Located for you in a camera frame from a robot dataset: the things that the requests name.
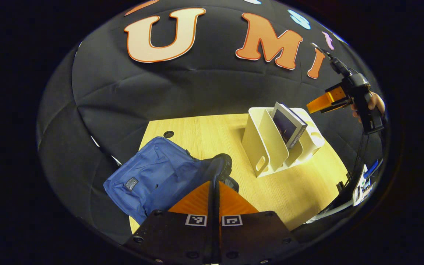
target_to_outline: screw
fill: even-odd
[[[199,253],[195,252],[195,251],[191,251],[191,252],[187,252],[186,256],[188,258],[198,258],[199,257]]]
[[[135,243],[138,243],[138,244],[143,243],[143,238],[141,238],[139,236],[134,236],[133,240],[135,241]]]
[[[227,253],[226,255],[225,255],[227,258],[237,258],[238,256],[239,256],[239,253],[238,252],[236,252],[236,251],[231,251],[231,252],[229,252],[229,253]]]

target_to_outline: hand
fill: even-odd
[[[367,104],[367,107],[370,110],[373,110],[375,106],[377,106],[377,108],[379,109],[379,111],[382,113],[382,115],[384,115],[385,112],[385,103],[382,100],[382,98],[377,95],[374,92],[371,92],[371,100],[369,101],[369,104]],[[358,115],[358,113],[356,112],[358,109],[356,108],[355,104],[351,104],[351,109],[354,110],[353,111],[353,117],[357,117],[358,121],[361,122],[361,117]]]

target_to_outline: wooden table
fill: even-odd
[[[173,131],[169,138],[198,159],[220,153],[232,158],[230,176],[240,185],[239,194],[259,211],[275,211],[293,230],[324,209],[338,195],[337,183],[347,170],[326,142],[304,164],[256,178],[241,144],[248,114],[226,114],[151,121],[140,149],[156,136]],[[130,217],[132,233],[139,225]]]

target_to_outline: white desk organizer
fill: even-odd
[[[243,148],[251,162],[256,177],[260,178],[309,160],[325,140],[304,109],[291,108],[307,124],[307,129],[290,150],[274,124],[272,107],[252,107],[243,135]]]

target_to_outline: black fabric wall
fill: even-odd
[[[119,13],[94,30],[64,58],[45,89],[37,124],[39,155],[45,174],[64,205],[118,243],[130,234],[126,216],[106,195],[102,183],[120,162],[138,150],[150,120],[211,114],[246,113],[250,107],[272,107],[281,101],[289,107],[306,104],[340,82],[328,61],[320,76],[307,76],[315,57],[311,42],[327,47],[322,31],[333,39],[333,53],[348,67],[362,72],[372,90],[382,97],[370,69],[351,48],[299,10],[262,0],[159,1],[124,17]],[[184,7],[202,7],[193,47],[176,59],[144,64],[127,53],[124,28],[142,18],[159,15],[152,27],[152,44],[169,45],[176,20],[169,14]],[[311,30],[290,18],[287,9],[306,17]],[[239,59],[247,32],[244,12],[268,19],[279,36],[287,29],[303,37],[296,68],[278,67],[274,60]],[[351,110],[340,109],[311,117],[348,169],[352,169],[362,126]],[[90,135],[105,149],[100,151]],[[382,156],[380,139],[370,136],[364,162],[369,166]]]

